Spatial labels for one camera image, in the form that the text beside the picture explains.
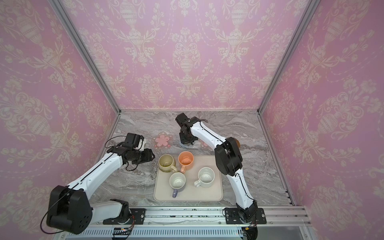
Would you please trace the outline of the blue grey round coaster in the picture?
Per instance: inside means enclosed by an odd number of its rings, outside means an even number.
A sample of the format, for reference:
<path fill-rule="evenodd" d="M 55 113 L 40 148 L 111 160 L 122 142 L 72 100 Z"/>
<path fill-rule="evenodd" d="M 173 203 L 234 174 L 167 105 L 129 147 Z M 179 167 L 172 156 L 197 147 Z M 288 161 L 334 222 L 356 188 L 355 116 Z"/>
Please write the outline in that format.
<path fill-rule="evenodd" d="M 184 149 L 194 149 L 194 145 L 193 144 L 182 144 L 180 143 L 180 146 Z"/>

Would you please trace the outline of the brown wooden coaster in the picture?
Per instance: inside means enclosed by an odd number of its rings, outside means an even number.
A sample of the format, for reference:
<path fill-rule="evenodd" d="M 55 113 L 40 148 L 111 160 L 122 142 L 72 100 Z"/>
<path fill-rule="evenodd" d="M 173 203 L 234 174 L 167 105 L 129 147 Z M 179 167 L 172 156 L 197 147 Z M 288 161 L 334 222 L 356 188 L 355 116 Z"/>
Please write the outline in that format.
<path fill-rule="evenodd" d="M 235 139 L 235 141 L 236 141 L 236 143 L 237 143 L 238 148 L 240 148 L 240 147 L 241 147 L 240 142 L 239 142 L 237 139 Z"/>

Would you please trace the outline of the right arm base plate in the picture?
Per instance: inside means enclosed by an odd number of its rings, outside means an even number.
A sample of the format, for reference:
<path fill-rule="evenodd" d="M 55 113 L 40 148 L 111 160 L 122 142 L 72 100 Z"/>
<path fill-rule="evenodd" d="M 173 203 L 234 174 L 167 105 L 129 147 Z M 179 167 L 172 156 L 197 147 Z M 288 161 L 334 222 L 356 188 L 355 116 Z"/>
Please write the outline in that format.
<path fill-rule="evenodd" d="M 264 209 L 258 208 L 250 215 L 237 208 L 224 208 L 224 216 L 227 225 L 248 224 L 265 225 L 267 223 Z"/>

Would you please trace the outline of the pink flower coaster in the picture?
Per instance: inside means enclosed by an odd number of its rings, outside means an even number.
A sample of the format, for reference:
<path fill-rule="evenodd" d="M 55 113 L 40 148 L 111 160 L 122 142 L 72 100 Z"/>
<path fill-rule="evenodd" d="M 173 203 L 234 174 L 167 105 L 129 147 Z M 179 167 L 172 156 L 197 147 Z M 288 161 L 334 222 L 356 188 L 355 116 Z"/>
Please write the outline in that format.
<path fill-rule="evenodd" d="M 153 143 L 156 150 L 169 149 L 173 141 L 173 136 L 165 132 L 160 132 L 157 136 L 153 137 Z"/>
<path fill-rule="evenodd" d="M 200 144 L 201 144 L 201 148 L 203 150 L 209 150 L 210 149 L 210 147 L 205 142 L 200 141 Z"/>

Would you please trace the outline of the beige serving tray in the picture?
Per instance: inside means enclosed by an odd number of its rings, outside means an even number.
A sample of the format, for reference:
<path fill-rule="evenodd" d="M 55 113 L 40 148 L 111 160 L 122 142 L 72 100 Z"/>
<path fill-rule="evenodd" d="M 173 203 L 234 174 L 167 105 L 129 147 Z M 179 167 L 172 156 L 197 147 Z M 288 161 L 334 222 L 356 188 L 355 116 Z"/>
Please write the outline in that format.
<path fill-rule="evenodd" d="M 198 172 L 203 167 L 209 167 L 215 172 L 213 185 L 209 188 L 195 187 L 194 182 L 198 180 Z M 186 185 L 181 193 L 172 197 L 173 189 L 169 180 L 173 173 L 157 171 L 154 188 L 154 199 L 158 202 L 219 202 L 223 199 L 222 176 L 216 166 L 214 156 L 195 156 L 194 166 L 186 171 Z"/>

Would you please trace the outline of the orange pink mug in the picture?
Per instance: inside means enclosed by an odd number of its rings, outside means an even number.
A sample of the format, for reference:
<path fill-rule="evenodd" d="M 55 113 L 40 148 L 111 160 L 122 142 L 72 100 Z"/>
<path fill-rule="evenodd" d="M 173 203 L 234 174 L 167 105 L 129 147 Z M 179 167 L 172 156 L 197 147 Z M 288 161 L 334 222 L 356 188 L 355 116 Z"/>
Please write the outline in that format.
<path fill-rule="evenodd" d="M 179 154 L 178 161 L 181 166 L 180 172 L 185 174 L 194 165 L 194 155 L 191 152 L 184 151 Z"/>

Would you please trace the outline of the aluminium front rail frame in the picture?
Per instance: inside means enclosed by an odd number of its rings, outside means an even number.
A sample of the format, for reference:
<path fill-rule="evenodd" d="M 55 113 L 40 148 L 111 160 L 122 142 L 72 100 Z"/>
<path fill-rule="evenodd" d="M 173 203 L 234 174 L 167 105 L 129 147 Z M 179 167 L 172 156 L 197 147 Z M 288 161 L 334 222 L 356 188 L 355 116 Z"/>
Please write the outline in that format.
<path fill-rule="evenodd" d="M 315 240 L 303 207 L 262 206 L 265 225 L 227 225 L 229 206 L 146 207 L 142 225 L 90 225 L 79 235 L 60 233 L 56 240 Z"/>

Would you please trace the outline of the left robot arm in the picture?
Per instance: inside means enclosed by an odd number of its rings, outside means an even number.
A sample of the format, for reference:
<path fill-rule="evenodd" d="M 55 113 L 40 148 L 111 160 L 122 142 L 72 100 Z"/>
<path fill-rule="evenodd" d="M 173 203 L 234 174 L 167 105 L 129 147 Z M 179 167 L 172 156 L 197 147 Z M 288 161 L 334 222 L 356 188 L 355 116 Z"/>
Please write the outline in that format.
<path fill-rule="evenodd" d="M 92 205 L 90 198 L 120 167 L 153 161 L 155 154 L 145 147 L 146 142 L 143 136 L 128 133 L 123 142 L 109 147 L 106 154 L 83 175 L 66 186 L 55 187 L 51 191 L 48 210 L 42 221 L 48 227 L 58 229 L 59 233 L 76 235 L 96 223 L 134 226 L 135 215 L 128 202 L 111 199 Z"/>

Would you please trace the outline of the left corner aluminium post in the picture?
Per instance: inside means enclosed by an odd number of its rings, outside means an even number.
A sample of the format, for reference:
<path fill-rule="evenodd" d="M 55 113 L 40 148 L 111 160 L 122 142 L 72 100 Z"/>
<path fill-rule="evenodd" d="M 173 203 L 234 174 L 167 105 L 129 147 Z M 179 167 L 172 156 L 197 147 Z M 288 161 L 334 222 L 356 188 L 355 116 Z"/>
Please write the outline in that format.
<path fill-rule="evenodd" d="M 85 62 L 85 64 L 89 68 L 90 73 L 95 78 L 95 80 L 98 83 L 99 87 L 101 88 L 102 92 L 106 96 L 108 102 L 110 103 L 110 105 L 114 109 L 115 113 L 117 115 L 120 115 L 121 109 L 118 106 L 118 103 L 117 103 L 115 97 L 113 96 L 108 85 L 106 84 L 105 80 L 103 79 L 102 72 L 98 69 L 96 62 L 92 59 L 89 50 L 87 49 L 85 43 L 83 42 L 79 31 L 76 29 L 75 25 L 73 24 L 72 20 L 70 19 L 67 11 L 64 8 L 64 5 L 58 0 L 48 0 L 48 2 L 51 5 L 54 12 L 56 13 L 61 24 L 65 28 L 67 34 L 71 38 L 74 46 L 78 50 L 83 61 Z"/>

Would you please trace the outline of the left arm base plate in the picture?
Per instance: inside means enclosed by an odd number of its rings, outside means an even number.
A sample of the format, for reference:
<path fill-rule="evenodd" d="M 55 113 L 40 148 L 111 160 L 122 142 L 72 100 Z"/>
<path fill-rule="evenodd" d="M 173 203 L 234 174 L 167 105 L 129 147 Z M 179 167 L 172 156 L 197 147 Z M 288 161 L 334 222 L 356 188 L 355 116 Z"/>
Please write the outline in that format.
<path fill-rule="evenodd" d="M 119 217 L 103 220 L 104 225 L 142 225 L 145 219 L 146 209 L 130 208 L 123 210 L 123 214 Z"/>

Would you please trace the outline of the corner aluminium post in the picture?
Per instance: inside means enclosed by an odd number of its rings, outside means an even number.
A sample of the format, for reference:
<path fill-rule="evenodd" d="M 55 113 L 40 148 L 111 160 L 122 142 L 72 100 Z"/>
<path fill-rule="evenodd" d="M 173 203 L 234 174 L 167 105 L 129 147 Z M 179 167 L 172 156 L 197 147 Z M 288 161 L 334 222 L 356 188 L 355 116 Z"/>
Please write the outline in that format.
<path fill-rule="evenodd" d="M 278 85 L 278 82 L 279 82 L 279 79 L 280 77 L 283 75 L 290 59 L 292 58 L 292 56 L 294 55 L 295 53 L 295 50 L 305 32 L 305 30 L 307 29 L 307 26 L 309 24 L 309 22 L 311 21 L 319 3 L 321 1 L 320 0 L 311 0 L 311 1 L 308 1 L 308 4 L 304 10 L 304 13 L 303 13 L 303 16 L 301 17 L 294 33 L 293 33 L 293 36 L 292 36 L 292 39 L 290 40 L 288 46 L 287 46 L 287 49 L 285 51 L 285 53 L 283 54 L 283 57 L 278 65 L 278 68 L 272 78 L 272 81 L 269 85 L 269 87 L 267 88 L 267 91 L 265 93 L 265 96 L 261 102 L 261 105 L 258 109 L 258 113 L 259 115 L 261 116 L 263 114 L 263 112 L 266 110 L 267 108 L 267 105 L 268 105 L 268 102 L 276 88 L 276 86 Z"/>
<path fill-rule="evenodd" d="M 103 79 L 102 72 L 98 69 L 96 62 L 92 59 L 89 50 L 87 49 L 85 43 L 83 42 L 79 31 L 76 29 L 75 25 L 73 24 L 72 20 L 70 19 L 67 11 L 64 8 L 64 5 L 58 0 L 48 0 L 48 2 L 51 5 L 54 12 L 56 13 L 61 24 L 65 28 L 67 34 L 71 38 L 74 46 L 78 50 L 83 61 L 85 62 L 85 64 L 89 68 L 90 73 L 95 78 L 95 80 L 98 83 L 99 87 L 101 88 L 102 92 L 106 96 L 108 102 L 110 103 L 110 105 L 114 109 L 115 113 L 117 115 L 120 115 L 121 109 L 118 106 L 118 103 L 117 103 L 115 97 L 113 96 L 108 85 L 106 84 L 105 80 Z"/>

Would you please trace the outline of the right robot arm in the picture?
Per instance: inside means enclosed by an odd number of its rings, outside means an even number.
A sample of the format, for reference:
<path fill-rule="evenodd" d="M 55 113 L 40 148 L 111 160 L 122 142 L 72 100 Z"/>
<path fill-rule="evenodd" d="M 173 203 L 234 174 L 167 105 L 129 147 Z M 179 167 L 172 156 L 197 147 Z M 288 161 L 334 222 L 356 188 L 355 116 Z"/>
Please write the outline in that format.
<path fill-rule="evenodd" d="M 183 145 L 192 145 L 201 140 L 214 150 L 216 166 L 227 176 L 235 193 L 240 219 L 245 223 L 255 221 L 258 205 L 247 186 L 243 157 L 236 139 L 223 137 L 208 128 L 204 120 L 197 117 L 188 118 L 184 113 L 177 115 L 176 122 L 181 128 L 179 135 Z"/>

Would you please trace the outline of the right corner aluminium post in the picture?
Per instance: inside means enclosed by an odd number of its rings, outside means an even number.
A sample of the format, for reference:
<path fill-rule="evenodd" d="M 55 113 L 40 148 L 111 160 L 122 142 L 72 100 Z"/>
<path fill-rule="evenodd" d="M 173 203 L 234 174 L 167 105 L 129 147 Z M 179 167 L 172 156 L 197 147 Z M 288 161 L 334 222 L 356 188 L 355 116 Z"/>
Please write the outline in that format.
<path fill-rule="evenodd" d="M 267 88 L 267 91 L 265 93 L 265 96 L 261 102 L 261 105 L 258 109 L 258 113 L 259 115 L 261 116 L 263 114 L 263 112 L 266 110 L 267 108 L 267 105 L 268 105 L 268 102 L 276 88 L 276 86 L 278 85 L 278 82 L 279 82 L 279 79 L 280 77 L 283 75 L 290 59 L 292 58 L 292 56 L 294 55 L 295 53 L 295 50 L 305 32 L 305 30 L 307 29 L 307 26 L 309 24 L 309 22 L 311 21 L 319 3 L 321 1 L 320 0 L 311 0 L 311 1 L 308 1 L 308 4 L 304 10 L 304 13 L 303 13 L 303 16 L 301 17 L 294 33 L 293 33 L 293 36 L 292 36 L 292 39 L 290 40 L 288 46 L 287 46 L 287 49 L 285 51 L 285 53 L 283 54 L 283 57 L 278 65 L 278 68 L 272 78 L 272 81 L 269 85 L 269 87 Z"/>

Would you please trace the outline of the yellow-green mug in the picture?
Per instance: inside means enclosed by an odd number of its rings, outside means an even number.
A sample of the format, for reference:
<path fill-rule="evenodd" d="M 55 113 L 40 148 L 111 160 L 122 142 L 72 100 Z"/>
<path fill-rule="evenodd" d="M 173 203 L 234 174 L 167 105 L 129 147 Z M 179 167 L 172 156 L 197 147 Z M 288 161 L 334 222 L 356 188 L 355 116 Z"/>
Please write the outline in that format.
<path fill-rule="evenodd" d="M 164 173 L 176 173 L 176 161 L 173 156 L 169 154 L 162 155 L 158 160 L 158 167 L 161 172 Z"/>

